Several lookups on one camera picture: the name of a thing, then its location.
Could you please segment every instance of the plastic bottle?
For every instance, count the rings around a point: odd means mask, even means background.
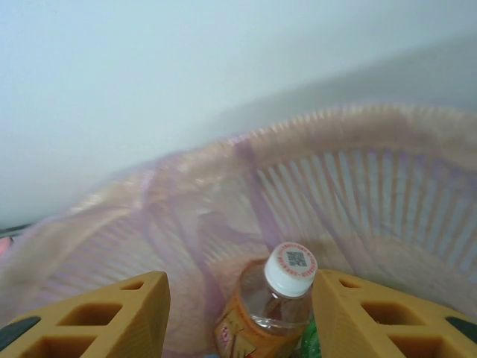
[[[289,357],[310,322],[317,269],[313,254],[294,242],[251,263],[214,329],[221,357]]]

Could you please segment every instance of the qr code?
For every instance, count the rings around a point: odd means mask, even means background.
[[[286,254],[288,255],[290,266],[307,266],[303,252],[287,252]]]

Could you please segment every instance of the bottle label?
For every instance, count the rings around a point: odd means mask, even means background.
[[[236,287],[214,329],[215,341],[222,358],[286,358],[300,340],[300,334],[278,336],[261,329],[247,314]]]

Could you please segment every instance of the rectangular hole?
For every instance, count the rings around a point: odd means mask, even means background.
[[[361,306],[379,324],[423,325],[409,308],[393,302],[363,302]]]
[[[58,325],[106,326],[121,308],[121,304],[84,304],[72,310]]]
[[[23,351],[21,358],[80,358],[96,337],[44,337]]]
[[[137,282],[130,283],[129,285],[127,285],[125,287],[122,287],[121,289],[123,289],[123,290],[140,289],[142,287],[142,285],[144,285],[144,282],[137,281]]]
[[[361,288],[360,286],[358,286],[354,283],[351,283],[347,280],[340,280],[340,283],[341,283],[342,286],[347,287],[348,289],[360,289]]]
[[[463,358],[441,337],[389,336],[406,358]]]

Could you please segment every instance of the green bottle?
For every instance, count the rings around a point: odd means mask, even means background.
[[[301,337],[301,358],[321,358],[320,340],[315,320],[309,324]]]

